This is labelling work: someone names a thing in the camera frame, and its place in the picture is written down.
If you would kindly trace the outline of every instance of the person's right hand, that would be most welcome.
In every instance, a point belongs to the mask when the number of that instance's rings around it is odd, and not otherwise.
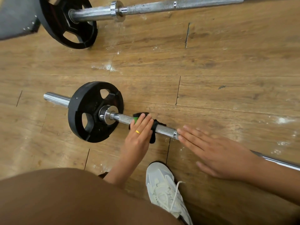
[[[205,173],[226,179],[243,180],[262,158],[240,143],[226,137],[184,126],[178,129],[179,141],[202,160],[197,166]]]

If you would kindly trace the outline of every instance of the shoe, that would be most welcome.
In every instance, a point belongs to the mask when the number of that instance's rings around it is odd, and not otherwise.
[[[178,186],[174,181],[174,175],[169,168],[160,161],[151,163],[146,171],[146,186],[152,204],[165,209],[177,219],[182,219],[188,225],[193,222],[185,207]]]

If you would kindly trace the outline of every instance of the white shoelace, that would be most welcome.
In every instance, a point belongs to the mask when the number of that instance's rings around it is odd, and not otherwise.
[[[164,207],[168,212],[170,212],[170,213],[172,213],[172,212],[173,212],[173,213],[181,213],[181,211],[175,211],[175,210],[172,211],[173,206],[174,206],[174,203],[175,203],[175,200],[176,200],[176,197],[177,197],[178,186],[179,186],[180,183],[184,183],[184,182],[183,182],[183,181],[179,181],[179,182],[177,183],[174,196],[172,196],[172,194],[171,194],[171,188],[170,188],[170,187],[167,185],[167,183],[165,183],[165,182],[163,182],[163,183],[157,183],[157,184],[154,186],[154,188],[153,188],[152,196],[154,197],[154,199],[156,200],[156,202],[157,202],[159,205],[163,206],[163,207]],[[167,192],[168,192],[169,195],[173,198],[173,202],[172,202],[172,204],[171,204],[170,207],[169,207],[169,198],[168,198],[168,194],[167,194],[165,191],[159,193],[158,195],[156,195],[156,193],[155,193],[156,189],[161,188],[161,187],[167,187]],[[165,196],[165,199],[166,199],[165,201],[162,201],[162,200],[159,198],[159,197],[162,196],[162,195]]]

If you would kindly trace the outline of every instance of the wooden floor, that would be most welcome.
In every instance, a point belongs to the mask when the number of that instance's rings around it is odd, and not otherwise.
[[[112,0],[90,0],[93,6]],[[125,5],[160,0],[122,0]],[[43,93],[72,96],[113,83],[127,115],[151,112],[169,127],[192,124],[249,149],[300,163],[300,0],[128,16],[98,22],[92,48],[64,47],[40,28],[0,42],[0,177],[54,167],[109,171],[128,127],[92,144]],[[208,177],[178,141],[157,136],[126,189],[148,199],[145,171],[166,162],[195,224],[289,224],[299,207],[239,182]]]

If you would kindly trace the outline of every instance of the black weight plate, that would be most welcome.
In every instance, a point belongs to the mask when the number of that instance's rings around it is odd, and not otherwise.
[[[106,98],[102,98],[101,89],[109,91]],[[123,113],[123,97],[114,85],[94,81],[81,86],[72,96],[68,106],[68,121],[73,133],[79,138],[92,143],[107,139],[117,127],[118,122],[107,125],[100,121],[99,110],[105,105],[116,106],[119,113]],[[88,119],[85,128],[82,123],[83,113],[86,113]]]
[[[69,10],[91,8],[89,0],[57,0],[55,5],[47,0],[35,0],[35,10],[38,19],[47,32],[61,44],[74,49],[84,49],[94,44],[97,37],[97,23],[88,22],[74,23],[69,17]],[[75,34],[79,43],[72,42],[64,37],[68,31]]]

